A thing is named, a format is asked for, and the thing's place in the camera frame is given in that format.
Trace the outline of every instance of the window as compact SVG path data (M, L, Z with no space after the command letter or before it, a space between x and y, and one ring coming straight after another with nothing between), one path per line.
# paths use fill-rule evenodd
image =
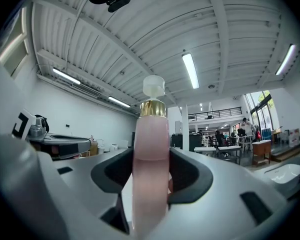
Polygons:
M26 8L22 8L7 28L7 36L0 41L0 62L9 72L14 74L21 61L28 55L26 29Z
M264 107L262 107L261 110L262 110L262 113L263 113L265 128L266 129L271 129L271 131L272 131L273 127L272 127L272 123L271 123L271 116L270 116L270 113L269 113L268 106L265 105Z
M264 97L267 97L269 94L270 94L270 91L268 91L268 90L263 91Z
M245 97L250 105L253 124L259 125L260 130L273 130L280 127L275 104L269 90L247 93Z
M237 130L238 130L239 128L240 128L240 123L238 123L238 124L232 126L232 129L233 129L233 132L234 132L235 135L237 135Z
M258 106L260 102L262 102L265 99L265 96L262 93L262 91L251 93L251 96L255 106Z
M255 105L254 105L254 102L252 101L251 94L248 93L245 96L246 96L248 104L250 106L250 110L253 110L255 108Z
M278 119L277 110L276 110L276 107L275 107L274 100L270 99L268 101L267 105L268 105L269 112L270 112L270 115L271 115L271 121L272 121L273 129L280 128L280 123L279 123L279 119Z
M252 121L253 121L253 124L259 125L259 120L258 120L258 116L257 116L256 112L252 113Z
M266 126L265 126L265 120L264 120L264 116L262 114L262 111L258 110L257 113L258 113L258 117L259 117L260 128L261 128L261 130L264 130L264 129L266 129Z
M26 46L25 43L22 42L4 64L4 67L10 73L10 76L12 76L12 74L15 72L18 65L26 55L27 55Z

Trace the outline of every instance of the bottle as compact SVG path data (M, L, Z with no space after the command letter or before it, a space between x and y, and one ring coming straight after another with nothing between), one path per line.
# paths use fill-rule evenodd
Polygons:
M165 94L164 79L147 76L143 92L150 99L140 106L132 169L132 229L137 239L146 237L165 216L169 181L168 119L165 104L157 99Z

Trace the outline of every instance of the white pump cap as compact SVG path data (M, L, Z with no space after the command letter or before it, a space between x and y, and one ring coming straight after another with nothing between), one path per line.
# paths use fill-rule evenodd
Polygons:
M149 75L143 80L143 93L152 100L165 95L165 80L158 75Z

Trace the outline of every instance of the tree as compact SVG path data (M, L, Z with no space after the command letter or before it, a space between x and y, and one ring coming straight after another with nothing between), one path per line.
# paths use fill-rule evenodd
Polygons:
M270 91L268 91L268 90L265 90L265 91L264 91L264 95L265 95L265 96L268 96L269 94L270 94ZM263 95L262 93L260 93L260 95L259 95L259 97L258 97L258 102L259 102L259 103L262 102L262 101L265 99L264 95ZM269 105L269 109L272 109L272 108L275 106L274 100L273 100L273 99L270 99L270 100L268 101L268 105Z

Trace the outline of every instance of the pillar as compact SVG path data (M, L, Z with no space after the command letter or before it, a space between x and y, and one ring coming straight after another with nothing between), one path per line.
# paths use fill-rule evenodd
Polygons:
M189 151L188 105L182 106L182 149Z

